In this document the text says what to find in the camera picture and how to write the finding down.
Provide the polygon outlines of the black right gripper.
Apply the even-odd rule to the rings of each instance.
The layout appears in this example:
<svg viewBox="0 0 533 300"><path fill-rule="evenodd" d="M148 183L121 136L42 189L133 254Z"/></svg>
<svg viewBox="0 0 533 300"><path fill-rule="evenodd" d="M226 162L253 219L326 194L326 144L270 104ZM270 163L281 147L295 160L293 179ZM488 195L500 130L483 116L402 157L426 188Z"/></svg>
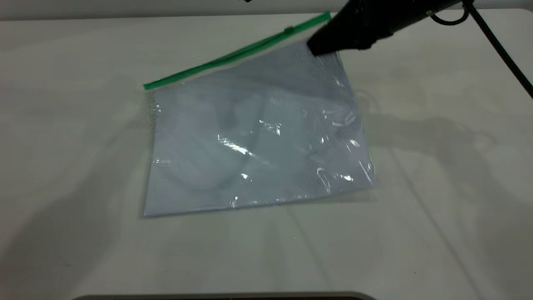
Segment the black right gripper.
<svg viewBox="0 0 533 300"><path fill-rule="evenodd" d="M307 41L315 57L341 50L367 50L377 40L432 17L459 0L348 1Z"/></svg>

